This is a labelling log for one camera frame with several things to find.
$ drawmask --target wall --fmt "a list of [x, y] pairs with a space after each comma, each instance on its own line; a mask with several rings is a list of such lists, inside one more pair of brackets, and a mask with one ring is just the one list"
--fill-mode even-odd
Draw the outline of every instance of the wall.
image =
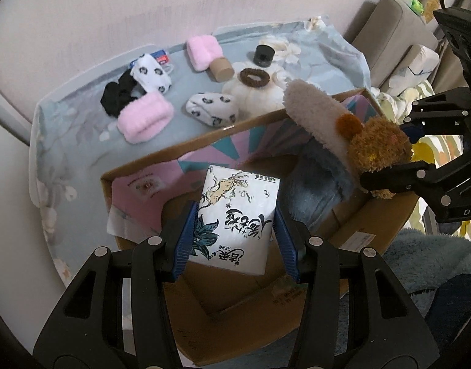
[[0, 316], [31, 352], [65, 287], [29, 198], [28, 156], [0, 127]]
[[379, 0], [2, 0], [0, 92], [27, 119], [69, 78], [138, 46], [328, 14], [348, 39]]

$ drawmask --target brown stuffed toy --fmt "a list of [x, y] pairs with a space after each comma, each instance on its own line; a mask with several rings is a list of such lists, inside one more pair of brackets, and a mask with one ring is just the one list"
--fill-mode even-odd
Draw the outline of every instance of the brown stuffed toy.
[[[348, 145], [348, 158], [359, 174], [375, 172], [412, 160], [410, 139], [398, 125], [385, 117], [370, 118], [365, 125], [353, 114], [345, 114], [336, 121], [336, 130]], [[392, 198], [389, 190], [377, 190], [372, 194], [380, 198]]]

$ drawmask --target sofa armrest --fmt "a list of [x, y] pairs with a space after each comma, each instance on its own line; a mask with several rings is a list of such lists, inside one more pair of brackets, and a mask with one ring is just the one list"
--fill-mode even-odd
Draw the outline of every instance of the sofa armrest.
[[352, 44], [365, 55], [372, 86], [381, 87], [411, 45], [435, 50], [438, 41], [404, 2], [380, 0]]

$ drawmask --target brown scrunchie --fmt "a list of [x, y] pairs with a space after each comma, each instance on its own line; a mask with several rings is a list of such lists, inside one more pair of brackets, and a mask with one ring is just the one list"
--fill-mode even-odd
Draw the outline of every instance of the brown scrunchie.
[[[256, 81], [250, 77], [255, 76], [259, 77], [259, 80]], [[240, 71], [239, 73], [240, 81], [248, 87], [258, 88], [264, 87], [269, 83], [269, 74], [268, 72], [263, 71], [262, 69], [246, 68]]]

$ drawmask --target brown cylindrical container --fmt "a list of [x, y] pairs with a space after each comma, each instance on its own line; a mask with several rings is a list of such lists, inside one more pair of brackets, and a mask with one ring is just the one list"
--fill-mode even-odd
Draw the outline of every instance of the brown cylindrical container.
[[210, 71], [217, 81], [228, 81], [234, 76], [234, 69], [225, 57], [217, 58], [210, 64]]

